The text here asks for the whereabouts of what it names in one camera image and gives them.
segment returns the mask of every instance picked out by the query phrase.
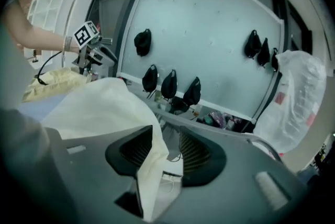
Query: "clutter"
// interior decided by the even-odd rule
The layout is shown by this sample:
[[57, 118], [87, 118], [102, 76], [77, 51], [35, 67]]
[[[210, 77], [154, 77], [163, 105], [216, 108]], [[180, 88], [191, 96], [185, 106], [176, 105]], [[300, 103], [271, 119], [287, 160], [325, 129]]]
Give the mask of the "clutter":
[[143, 32], [140, 32], [134, 38], [134, 44], [136, 47], [137, 55], [143, 57], [147, 55], [151, 47], [151, 31], [146, 29]]
[[248, 58], [253, 59], [262, 49], [260, 38], [256, 30], [249, 35], [248, 42], [244, 47], [244, 53]]
[[242, 122], [242, 119], [228, 113], [224, 113], [224, 118], [227, 123], [225, 129], [229, 131], [234, 131], [235, 125], [238, 125]]
[[227, 125], [223, 114], [219, 111], [213, 111], [212, 113], [207, 114], [202, 118], [197, 118], [197, 122], [220, 129], [225, 128]]
[[326, 68], [303, 51], [286, 51], [276, 58], [283, 76], [253, 133], [285, 153], [301, 142], [316, 117], [326, 89]]
[[142, 85], [145, 91], [152, 92], [157, 87], [159, 74], [155, 65], [151, 65], [142, 78]]
[[257, 62], [260, 66], [264, 67], [270, 61], [269, 45], [267, 44], [267, 38], [265, 38], [261, 52], [257, 56]]
[[162, 83], [161, 92], [163, 97], [167, 99], [174, 97], [177, 93], [177, 85], [177, 74], [175, 70], [172, 70]]

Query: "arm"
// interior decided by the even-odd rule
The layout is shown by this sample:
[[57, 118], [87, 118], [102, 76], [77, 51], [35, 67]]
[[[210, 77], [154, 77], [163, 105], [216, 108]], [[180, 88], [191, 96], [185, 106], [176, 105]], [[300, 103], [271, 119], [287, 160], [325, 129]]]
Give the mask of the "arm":
[[[24, 47], [52, 51], [63, 50], [64, 37], [33, 26], [26, 19], [17, 0], [4, 8], [3, 20], [13, 38]], [[70, 51], [75, 53], [79, 51], [74, 39], [71, 41]]]

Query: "white object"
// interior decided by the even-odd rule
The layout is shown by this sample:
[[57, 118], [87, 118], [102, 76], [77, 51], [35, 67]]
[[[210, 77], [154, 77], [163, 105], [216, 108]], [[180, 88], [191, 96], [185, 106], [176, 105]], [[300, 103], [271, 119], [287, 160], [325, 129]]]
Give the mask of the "white object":
[[84, 69], [84, 73], [83, 73], [84, 76], [88, 76], [88, 71], [87, 71], [87, 68]]
[[326, 89], [326, 69], [319, 59], [302, 51], [276, 57], [283, 76], [253, 133], [285, 153], [301, 142], [315, 119]]
[[137, 175], [144, 219], [151, 219], [169, 151], [155, 115], [143, 101], [128, 91], [123, 80], [104, 78], [75, 89], [42, 124], [57, 129], [62, 139], [91, 137], [152, 125], [152, 148]]
[[279, 210], [288, 203], [285, 194], [274, 182], [268, 172], [259, 172], [255, 176], [255, 180], [273, 211]]
[[82, 49], [89, 43], [93, 38], [99, 35], [99, 31], [95, 27], [92, 21], [86, 21], [81, 25], [73, 34], [79, 49]]
[[[28, 20], [36, 27], [57, 33], [65, 34], [66, 22], [74, 0], [32, 0], [28, 12]], [[24, 48], [26, 58], [33, 57], [33, 49]], [[42, 55], [38, 55], [38, 62], [30, 62], [31, 66], [38, 70], [42, 65], [57, 52], [42, 50]], [[51, 59], [43, 68], [44, 72], [60, 69], [62, 67], [62, 56]]]

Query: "black cable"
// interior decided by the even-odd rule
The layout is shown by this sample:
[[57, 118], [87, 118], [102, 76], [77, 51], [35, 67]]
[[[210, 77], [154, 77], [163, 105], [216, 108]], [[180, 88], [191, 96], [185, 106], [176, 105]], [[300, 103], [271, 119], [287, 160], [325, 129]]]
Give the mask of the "black cable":
[[176, 161], [171, 161], [171, 163], [178, 162], [180, 159], [182, 159], [182, 154], [179, 154], [179, 159], [178, 159], [178, 160], [176, 160]]
[[38, 81], [40, 84], [42, 84], [42, 85], [48, 85], [48, 84], [45, 83], [42, 79], [40, 79], [41, 72], [42, 72], [44, 66], [48, 63], [48, 61], [49, 61], [50, 59], [54, 58], [56, 55], [60, 54], [61, 52], [62, 52], [62, 51], [60, 51], [60, 52], [58, 52], [58, 53], [52, 55], [51, 57], [49, 57], [48, 60], [42, 65], [42, 67], [41, 67], [40, 70], [38, 71], [36, 79], [37, 79], [37, 81]]
[[152, 91], [152, 92], [151, 92], [152, 94], [150, 93], [150, 94], [151, 94], [151, 96], [150, 96], [150, 94], [149, 94], [149, 96], [150, 96], [150, 97], [149, 97], [148, 99], [151, 99], [151, 98], [152, 98], [152, 96], [153, 96], [153, 94], [154, 94], [155, 92], [156, 92], [156, 90]]

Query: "metal frame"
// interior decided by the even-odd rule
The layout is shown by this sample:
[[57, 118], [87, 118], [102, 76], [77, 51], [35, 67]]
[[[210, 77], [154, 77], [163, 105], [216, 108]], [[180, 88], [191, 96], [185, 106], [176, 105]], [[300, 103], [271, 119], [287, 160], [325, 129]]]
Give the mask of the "metal frame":
[[307, 28], [305, 22], [300, 17], [297, 10], [294, 8], [294, 6], [288, 2], [288, 7], [290, 11], [290, 15], [293, 17], [293, 19], [298, 23], [299, 28], [302, 30], [301, 33], [301, 41], [303, 44], [303, 51], [312, 54], [313, 48], [312, 48], [312, 32]]
[[[124, 5], [121, 9], [120, 15], [117, 20], [114, 37], [113, 37], [113, 43], [116, 47], [116, 56], [120, 55], [121, 45], [122, 45], [122, 39], [124, 36], [124, 32], [126, 29], [126, 24], [130, 15], [130, 12], [132, 10], [132, 7], [135, 3], [135, 0], [125, 0]], [[109, 76], [116, 76], [117, 70], [111, 69], [109, 71]]]

